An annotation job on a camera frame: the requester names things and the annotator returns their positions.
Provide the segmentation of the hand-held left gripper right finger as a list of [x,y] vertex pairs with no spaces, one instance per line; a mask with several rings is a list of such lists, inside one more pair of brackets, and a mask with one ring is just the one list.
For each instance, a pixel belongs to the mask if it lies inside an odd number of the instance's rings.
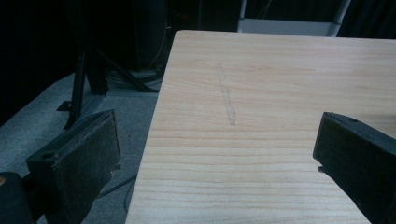
[[396,139],[325,112],[313,158],[372,224],[396,224]]

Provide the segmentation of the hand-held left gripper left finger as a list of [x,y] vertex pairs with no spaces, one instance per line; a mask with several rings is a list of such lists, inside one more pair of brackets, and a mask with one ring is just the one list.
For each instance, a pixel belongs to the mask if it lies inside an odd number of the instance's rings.
[[80,224],[120,161],[115,112],[88,116],[26,159],[33,218]]

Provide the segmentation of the black metal stand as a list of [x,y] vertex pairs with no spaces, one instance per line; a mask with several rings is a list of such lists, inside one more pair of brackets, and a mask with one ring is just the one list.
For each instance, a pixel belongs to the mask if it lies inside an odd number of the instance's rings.
[[89,83],[92,91],[92,96],[88,100],[89,103],[95,103],[99,97],[107,94],[106,72],[100,68],[100,63],[107,65],[111,70],[119,74],[126,83],[131,84],[138,91],[158,92],[158,90],[152,89],[147,85],[144,78],[134,76],[102,50],[84,49],[77,57],[71,100],[62,102],[58,107],[58,111],[68,112],[68,119],[64,125],[65,130],[71,128],[90,109],[89,106],[83,104],[85,82]]

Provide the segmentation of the white metal frame shelf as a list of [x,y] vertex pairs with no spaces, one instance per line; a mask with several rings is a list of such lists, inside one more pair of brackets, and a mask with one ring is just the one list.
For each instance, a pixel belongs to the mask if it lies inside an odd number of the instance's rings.
[[242,0],[239,33],[336,37],[351,0]]

